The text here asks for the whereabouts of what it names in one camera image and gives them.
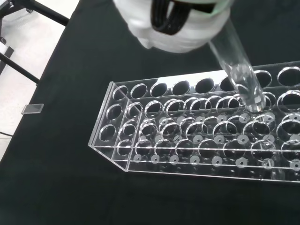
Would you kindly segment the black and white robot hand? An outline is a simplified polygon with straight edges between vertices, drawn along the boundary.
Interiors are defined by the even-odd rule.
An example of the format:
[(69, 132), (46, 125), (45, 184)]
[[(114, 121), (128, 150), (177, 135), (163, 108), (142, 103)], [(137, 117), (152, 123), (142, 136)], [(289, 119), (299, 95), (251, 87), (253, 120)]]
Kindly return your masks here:
[(147, 49), (187, 53), (213, 39), (232, 0), (115, 0), (130, 32)]

